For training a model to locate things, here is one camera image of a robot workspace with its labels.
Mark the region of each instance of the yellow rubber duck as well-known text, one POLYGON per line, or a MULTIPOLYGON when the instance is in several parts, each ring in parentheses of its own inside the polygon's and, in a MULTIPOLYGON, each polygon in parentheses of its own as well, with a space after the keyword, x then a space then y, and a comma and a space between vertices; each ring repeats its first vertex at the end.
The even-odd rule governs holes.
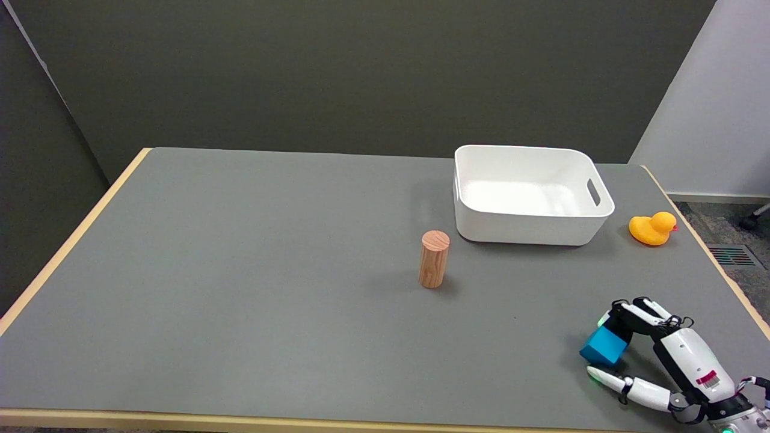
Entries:
POLYGON ((656 247, 668 241, 669 233, 676 227, 676 218, 668 212, 649 216, 634 216, 628 223, 628 231, 639 242, 656 247))

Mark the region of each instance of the blue block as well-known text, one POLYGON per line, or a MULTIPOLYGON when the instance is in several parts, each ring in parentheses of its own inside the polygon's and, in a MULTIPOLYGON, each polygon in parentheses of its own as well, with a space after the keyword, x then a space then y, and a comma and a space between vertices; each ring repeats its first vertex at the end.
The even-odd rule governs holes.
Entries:
POLYGON ((606 327, 599 327, 586 341, 580 355, 592 364, 612 367, 617 364, 628 343, 606 327))

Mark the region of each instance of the wooden cylinder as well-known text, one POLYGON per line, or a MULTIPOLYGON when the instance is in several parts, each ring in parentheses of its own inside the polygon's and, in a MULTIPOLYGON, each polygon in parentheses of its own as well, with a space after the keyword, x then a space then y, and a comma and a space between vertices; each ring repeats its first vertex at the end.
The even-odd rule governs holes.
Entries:
POLYGON ((439 230, 431 230, 423 235, 423 248, 420 254, 420 284, 429 289, 439 287, 444 281, 449 253, 449 236, 439 230))

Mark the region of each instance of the white robotic arm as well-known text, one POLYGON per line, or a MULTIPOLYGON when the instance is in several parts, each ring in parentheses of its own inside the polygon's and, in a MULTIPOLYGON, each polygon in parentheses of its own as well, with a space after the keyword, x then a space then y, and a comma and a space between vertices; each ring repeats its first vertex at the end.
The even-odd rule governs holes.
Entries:
POLYGON ((631 342, 633 334, 651 337, 655 354, 681 392, 674 393, 641 378, 618 376, 609 369, 611 366, 589 365, 588 374, 619 393, 618 400, 623 404, 633 401, 672 414, 698 405, 701 407, 698 417, 685 424, 697 424, 708 418, 719 433, 770 433, 770 409, 755 407, 740 393, 746 384, 757 384, 765 388, 768 404, 770 381, 746 378, 736 388, 700 335, 682 326, 687 319, 668 313, 657 302, 639 297, 633 303, 615 301, 599 321, 600 327, 607 328, 626 343, 631 342))

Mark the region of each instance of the dark gray backdrop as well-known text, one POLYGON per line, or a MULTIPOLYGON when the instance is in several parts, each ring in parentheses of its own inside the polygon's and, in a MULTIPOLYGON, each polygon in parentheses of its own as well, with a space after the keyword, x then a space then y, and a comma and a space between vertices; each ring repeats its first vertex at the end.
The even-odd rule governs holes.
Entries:
POLYGON ((624 163, 714 0, 13 0, 107 176, 146 146, 624 163))
POLYGON ((0 5, 0 316, 106 190, 77 126, 0 5))

